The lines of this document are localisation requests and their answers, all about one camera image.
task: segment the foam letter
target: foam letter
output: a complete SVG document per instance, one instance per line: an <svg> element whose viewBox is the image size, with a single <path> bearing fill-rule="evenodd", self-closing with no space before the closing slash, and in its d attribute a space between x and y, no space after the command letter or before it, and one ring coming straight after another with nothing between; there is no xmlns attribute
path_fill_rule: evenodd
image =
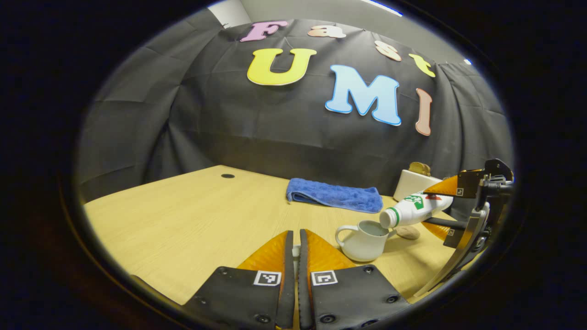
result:
<svg viewBox="0 0 587 330"><path fill-rule="evenodd" d="M377 108L371 112L373 118L394 126L402 123L397 115L396 89L399 86L397 81L386 76L377 76L367 87L359 72L350 66L332 65L330 69L336 73L336 82L332 100L325 105L328 110L350 113L353 110L347 102L350 93L361 116L364 116L377 100Z"/></svg>
<svg viewBox="0 0 587 330"><path fill-rule="evenodd" d="M287 24L286 21L253 23L253 28L246 37L241 39L241 41L263 40L267 38L267 36L264 35L264 32L267 32L268 35L272 35L280 26L286 26Z"/></svg>
<svg viewBox="0 0 587 330"><path fill-rule="evenodd" d="M385 56L387 56L390 59L396 60L398 62L400 62L402 60L402 57L397 53L397 49L395 49L393 46L390 46L386 43L384 43L383 41L375 41L375 48L381 53L384 54Z"/></svg>
<svg viewBox="0 0 587 330"><path fill-rule="evenodd" d="M316 54L313 49L294 48L289 52L292 53L293 63L287 72L275 73L271 72L271 64L275 55L281 54L282 49L265 48L255 50L253 61L249 65L247 77L250 81L259 85L287 85L294 83L306 74L310 56Z"/></svg>
<svg viewBox="0 0 587 330"><path fill-rule="evenodd" d="M431 77L436 77L436 74L434 74L434 72L428 70L428 67L430 66L430 63L426 62L422 56L420 55L415 55L415 54L408 54L410 55L411 58L413 58L416 61L416 66L418 67L418 69L422 70L422 72L424 72L425 74L431 76Z"/></svg>
<svg viewBox="0 0 587 330"><path fill-rule="evenodd" d="M416 93L420 97L420 117L416 123L416 130L422 135L430 135L430 104L432 97L425 90L416 88Z"/></svg>
<svg viewBox="0 0 587 330"><path fill-rule="evenodd" d="M346 35L342 33L342 29L333 25L318 25L313 26L309 36L330 36L333 38L344 38Z"/></svg>

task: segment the table surface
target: table surface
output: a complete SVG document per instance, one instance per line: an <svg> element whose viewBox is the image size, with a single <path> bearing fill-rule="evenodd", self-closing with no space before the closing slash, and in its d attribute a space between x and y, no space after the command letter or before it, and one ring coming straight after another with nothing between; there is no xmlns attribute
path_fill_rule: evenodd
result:
<svg viewBox="0 0 587 330"><path fill-rule="evenodd" d="M235 177L221 177L225 173ZM378 213L289 203L288 182L219 165L98 198L85 210L97 237L129 274L182 305L217 267L237 267L285 230L293 231L294 245L307 228L338 247L334 233L341 225L379 221ZM384 207L397 203L382 197ZM454 220L444 213L435 217ZM424 297L413 294L454 252L422 224L413 227L420 238L395 235L383 255L368 262L411 303Z"/></svg>

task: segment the white pitcher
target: white pitcher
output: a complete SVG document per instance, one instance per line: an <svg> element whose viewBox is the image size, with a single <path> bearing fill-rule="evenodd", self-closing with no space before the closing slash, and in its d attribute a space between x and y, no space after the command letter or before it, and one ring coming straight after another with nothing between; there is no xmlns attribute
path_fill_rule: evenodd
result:
<svg viewBox="0 0 587 330"><path fill-rule="evenodd" d="M344 241L340 241L338 234L343 230L352 230ZM376 221L363 220L357 225L342 225L338 227L335 239L340 245L342 252L355 261L375 260L383 253L385 242L396 231L390 232L389 229L381 227Z"/></svg>

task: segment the light blue letter m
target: light blue letter m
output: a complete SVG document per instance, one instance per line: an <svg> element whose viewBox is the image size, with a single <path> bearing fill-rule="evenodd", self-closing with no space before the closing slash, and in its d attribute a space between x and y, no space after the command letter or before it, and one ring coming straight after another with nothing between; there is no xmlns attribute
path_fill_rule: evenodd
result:
<svg viewBox="0 0 587 330"><path fill-rule="evenodd" d="M341 113L353 111L353 107L347 102L350 93L361 116L364 116L377 100L377 108L371 112L373 118L394 126L402 123L397 115L397 81L386 76L377 76L367 87L359 72L350 66L332 65L330 69L336 73L336 82L332 100L326 102L328 110Z"/></svg>

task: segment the blue towel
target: blue towel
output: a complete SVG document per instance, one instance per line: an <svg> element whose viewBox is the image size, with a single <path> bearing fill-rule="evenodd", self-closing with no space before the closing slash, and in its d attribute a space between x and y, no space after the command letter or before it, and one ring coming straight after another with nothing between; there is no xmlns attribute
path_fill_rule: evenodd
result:
<svg viewBox="0 0 587 330"><path fill-rule="evenodd" d="M289 201L303 201L359 212L377 213L383 208L383 200L375 187L341 187L294 178L289 181L286 194Z"/></svg>

